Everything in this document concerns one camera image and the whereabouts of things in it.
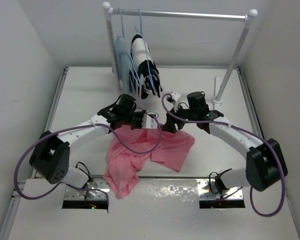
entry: white wall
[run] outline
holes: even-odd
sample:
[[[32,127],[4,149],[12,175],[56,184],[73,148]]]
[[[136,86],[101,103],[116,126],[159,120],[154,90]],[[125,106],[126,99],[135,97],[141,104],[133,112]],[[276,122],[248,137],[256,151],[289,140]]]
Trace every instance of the white wall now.
[[[266,137],[280,142],[300,231],[300,0],[275,0],[244,68]]]
[[[0,0],[0,228],[14,168],[44,130],[60,73],[17,0]]]
[[[102,10],[104,0],[19,0],[43,45],[58,66],[110,65],[110,51]],[[109,0],[115,8],[259,16],[242,50],[247,53],[271,0]],[[124,16],[130,42],[139,26],[137,16]],[[113,17],[115,36],[120,16]],[[228,64],[243,29],[242,22],[144,17],[143,30],[159,65]]]

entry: pink cloth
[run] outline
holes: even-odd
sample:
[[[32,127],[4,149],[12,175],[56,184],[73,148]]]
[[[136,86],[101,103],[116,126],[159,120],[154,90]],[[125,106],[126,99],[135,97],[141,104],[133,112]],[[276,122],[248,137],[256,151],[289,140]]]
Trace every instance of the pink cloth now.
[[[131,148],[145,152],[153,148],[159,139],[155,129],[134,129],[123,125],[115,130],[120,138]],[[139,172],[146,159],[179,172],[188,152],[195,144],[195,138],[184,131],[176,134],[163,131],[159,146],[150,153],[136,154],[126,149],[116,137],[113,138],[107,155],[108,168],[103,178],[109,183],[117,198],[127,196],[139,182]]]

